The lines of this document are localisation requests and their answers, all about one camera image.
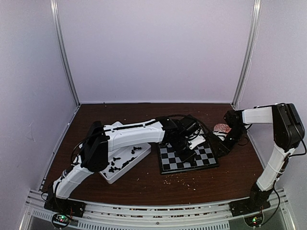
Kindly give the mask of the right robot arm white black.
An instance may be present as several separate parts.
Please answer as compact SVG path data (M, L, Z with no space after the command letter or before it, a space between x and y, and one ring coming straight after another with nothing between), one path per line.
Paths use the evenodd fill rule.
M227 155L253 124L271 124L273 126L274 146L270 159L254 184L254 195L246 200L249 211L257 211L264 204L263 195L268 196L276 180L283 174L290 157L302 144L305 128L293 103L277 103L256 106L252 109L230 110L224 115L225 124L214 128L221 147L219 154Z

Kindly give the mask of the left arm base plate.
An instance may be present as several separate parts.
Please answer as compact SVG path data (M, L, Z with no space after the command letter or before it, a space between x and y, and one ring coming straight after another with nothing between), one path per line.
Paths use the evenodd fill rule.
M80 201L51 198L44 204L44 209L66 214L68 216L82 218L85 211L85 206L86 204Z

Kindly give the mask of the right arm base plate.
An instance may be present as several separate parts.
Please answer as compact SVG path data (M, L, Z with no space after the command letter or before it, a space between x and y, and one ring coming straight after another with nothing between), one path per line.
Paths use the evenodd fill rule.
M261 209L270 208L269 201L265 201L262 205L254 205L249 198L232 201L229 203L229 208L233 217L260 212Z

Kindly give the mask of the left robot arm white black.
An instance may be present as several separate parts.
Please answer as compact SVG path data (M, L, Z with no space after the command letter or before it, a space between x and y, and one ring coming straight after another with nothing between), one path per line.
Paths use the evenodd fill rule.
M169 144L182 161L188 161L204 142L199 122L190 115L180 120L163 116L126 125L94 122L87 137L77 145L79 153L72 153L70 167L48 187L47 198L56 211L64 213L69 209L67 199L83 180L110 169L105 178L110 184L115 182L148 154L150 144Z

